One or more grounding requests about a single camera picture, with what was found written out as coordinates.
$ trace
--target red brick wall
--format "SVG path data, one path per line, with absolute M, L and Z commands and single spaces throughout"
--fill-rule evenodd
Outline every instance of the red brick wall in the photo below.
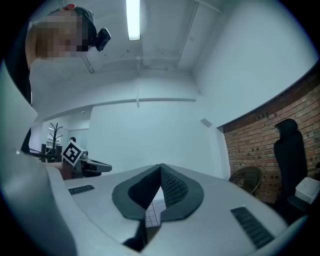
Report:
M 231 174 L 245 166 L 262 171 L 255 196 L 274 203 L 282 189 L 281 172 L 274 154 L 279 139 L 275 124 L 291 118 L 302 133 L 308 176 L 319 179 L 320 162 L 320 63 L 273 100 L 223 126 Z

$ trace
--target ceiling light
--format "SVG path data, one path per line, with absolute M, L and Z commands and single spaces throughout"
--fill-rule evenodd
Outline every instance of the ceiling light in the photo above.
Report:
M 129 40 L 140 40 L 140 0 L 126 0 Z

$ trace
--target box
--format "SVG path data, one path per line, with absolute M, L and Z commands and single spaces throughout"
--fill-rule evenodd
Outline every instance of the box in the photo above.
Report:
M 305 177 L 296 187 L 294 195 L 312 204 L 320 192 L 320 181 Z

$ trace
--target white ceiling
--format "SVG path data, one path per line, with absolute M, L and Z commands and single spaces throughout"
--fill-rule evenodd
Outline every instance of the white ceiling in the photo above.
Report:
M 203 0 L 222 9 L 222 0 Z M 103 51 L 91 49 L 83 58 L 37 60 L 31 67 L 30 82 L 36 108 L 47 95 L 59 96 L 60 84 L 78 75 L 90 79 L 98 73 L 137 68 L 160 69 L 191 74 L 202 46 L 219 13 L 195 0 L 140 0 L 141 39 L 129 41 L 126 0 L 74 0 L 76 6 L 95 14 L 97 31 L 107 28 L 111 40 Z M 65 4 L 52 0 L 43 5 L 32 20 L 46 16 Z

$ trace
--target wicker chair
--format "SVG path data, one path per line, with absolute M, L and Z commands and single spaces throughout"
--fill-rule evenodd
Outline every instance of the wicker chair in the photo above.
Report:
M 260 184 L 261 177 L 262 173 L 258 167 L 248 166 L 231 175 L 229 181 L 253 194 Z

